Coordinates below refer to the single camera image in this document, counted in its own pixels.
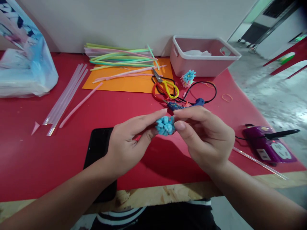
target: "black phone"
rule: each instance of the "black phone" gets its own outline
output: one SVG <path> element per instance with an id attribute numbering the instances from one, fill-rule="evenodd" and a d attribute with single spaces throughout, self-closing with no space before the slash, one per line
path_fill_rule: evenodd
<path id="1" fill-rule="evenodd" d="M 107 154 L 112 130 L 113 128 L 99 128 L 92 131 L 83 169 Z M 107 202 L 114 199 L 116 190 L 117 180 L 103 190 L 94 203 Z"/>

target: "orange rubber band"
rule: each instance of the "orange rubber band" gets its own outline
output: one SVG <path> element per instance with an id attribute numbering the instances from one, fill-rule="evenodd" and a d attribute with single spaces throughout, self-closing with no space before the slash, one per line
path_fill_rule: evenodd
<path id="1" fill-rule="evenodd" d="M 224 98 L 224 95 L 229 96 L 229 97 L 231 98 L 231 101 L 226 100 L 226 99 Z M 232 100 L 233 100 L 232 96 L 230 96 L 229 94 L 223 94 L 223 95 L 222 95 L 222 99 L 223 99 L 224 101 L 227 101 L 227 102 L 232 102 Z"/>
<path id="2" fill-rule="evenodd" d="M 192 106 L 188 101 L 186 101 L 184 107 L 186 107 L 188 104 L 189 104 L 190 106 Z"/>
<path id="3" fill-rule="evenodd" d="M 205 83 L 206 84 L 206 86 L 208 86 L 209 88 L 214 88 L 213 86 L 209 86 L 207 83 Z"/>

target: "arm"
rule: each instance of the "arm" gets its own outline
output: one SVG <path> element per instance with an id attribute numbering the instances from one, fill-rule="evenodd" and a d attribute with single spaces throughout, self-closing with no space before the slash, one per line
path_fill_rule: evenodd
<path id="1" fill-rule="evenodd" d="M 178 120 L 175 127 L 192 159 L 246 222 L 254 229 L 304 228 L 305 209 L 228 161 L 235 136 L 220 118 L 200 106 L 176 110 L 174 114 Z"/>
<path id="2" fill-rule="evenodd" d="M 231 162 L 209 173 L 235 210 L 254 229 L 304 229 L 304 208 L 267 187 Z"/>
<path id="3" fill-rule="evenodd" d="M 0 229 L 70 229 L 97 196 L 143 157 L 156 130 L 147 127 L 166 109 L 116 125 L 108 153 L 85 170 L 5 220 Z M 135 135 L 143 133 L 140 140 Z"/>
<path id="4" fill-rule="evenodd" d="M 97 196 L 116 177 L 107 171 L 106 158 L 5 220 L 1 229 L 70 229 Z"/>

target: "fingernail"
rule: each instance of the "fingernail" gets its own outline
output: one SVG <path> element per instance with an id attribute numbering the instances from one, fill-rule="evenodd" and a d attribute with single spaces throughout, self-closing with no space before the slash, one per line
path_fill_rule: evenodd
<path id="1" fill-rule="evenodd" d="M 185 129 L 185 123 L 182 121 L 177 121 L 174 124 L 176 130 L 184 130 Z"/>

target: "orange paper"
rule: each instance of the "orange paper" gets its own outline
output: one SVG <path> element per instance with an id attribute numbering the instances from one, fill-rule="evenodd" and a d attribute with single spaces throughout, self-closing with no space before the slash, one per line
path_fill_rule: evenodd
<path id="1" fill-rule="evenodd" d="M 166 78 L 174 79 L 169 58 L 159 58 L 158 64 L 159 66 L 166 65 L 166 67 L 160 68 L 160 70 L 156 69 L 156 72 L 158 74 L 160 75 L 162 74 L 163 77 Z M 95 79 L 97 78 L 110 77 L 119 73 L 125 73 L 131 70 L 141 69 L 142 67 L 125 67 L 125 68 L 126 69 L 119 67 L 112 67 L 112 68 L 92 71 L 82 88 L 94 89 L 99 84 L 99 82 L 93 84 L 93 81 L 95 81 Z M 148 70 L 140 73 L 153 74 L 154 72 L 152 70 Z M 154 86 L 154 83 L 151 81 L 151 76 L 120 77 L 111 80 L 104 80 L 102 82 L 103 85 L 100 86 L 98 90 L 151 93 L 151 90 Z M 174 93 L 174 89 L 171 86 L 169 86 L 169 92 L 171 94 Z"/>

